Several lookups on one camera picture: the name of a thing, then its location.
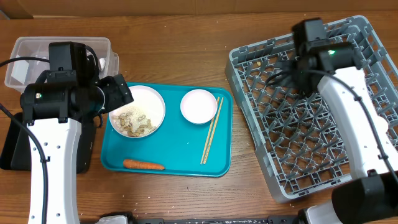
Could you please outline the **pink bowl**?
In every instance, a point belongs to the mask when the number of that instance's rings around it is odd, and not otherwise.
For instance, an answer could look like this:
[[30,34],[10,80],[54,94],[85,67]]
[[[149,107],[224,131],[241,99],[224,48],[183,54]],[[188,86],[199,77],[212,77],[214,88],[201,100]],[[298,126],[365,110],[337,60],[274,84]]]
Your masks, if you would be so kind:
[[189,91],[180,103],[182,116],[193,124],[205,124],[211,121],[217,107],[218,103],[214,95],[203,89]]

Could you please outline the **white napkin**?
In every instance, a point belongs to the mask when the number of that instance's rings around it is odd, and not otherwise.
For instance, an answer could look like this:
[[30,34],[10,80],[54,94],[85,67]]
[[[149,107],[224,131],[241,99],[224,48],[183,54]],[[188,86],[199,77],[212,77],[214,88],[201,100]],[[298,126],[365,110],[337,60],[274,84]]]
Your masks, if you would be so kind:
[[99,70],[103,71],[105,66],[106,66],[106,59],[105,58],[100,58],[98,60],[98,62],[99,62]]

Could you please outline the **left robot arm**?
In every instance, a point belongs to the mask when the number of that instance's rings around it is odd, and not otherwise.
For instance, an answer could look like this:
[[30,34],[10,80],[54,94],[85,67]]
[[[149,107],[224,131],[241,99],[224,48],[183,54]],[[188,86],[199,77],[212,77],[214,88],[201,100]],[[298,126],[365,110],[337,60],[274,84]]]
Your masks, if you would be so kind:
[[133,101],[122,75],[100,78],[94,50],[49,45],[49,71],[21,95],[31,154],[29,223],[78,223],[76,160],[85,121]]

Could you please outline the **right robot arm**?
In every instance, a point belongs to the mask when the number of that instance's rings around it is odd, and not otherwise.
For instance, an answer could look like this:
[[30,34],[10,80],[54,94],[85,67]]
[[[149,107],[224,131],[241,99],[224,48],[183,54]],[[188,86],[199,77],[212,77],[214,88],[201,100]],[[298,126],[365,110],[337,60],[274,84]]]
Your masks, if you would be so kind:
[[368,95],[354,45],[333,43],[323,21],[307,19],[292,28],[297,60],[280,64],[268,86],[321,94],[347,150],[351,181],[331,199],[298,213],[298,223],[367,223],[397,215],[397,150]]

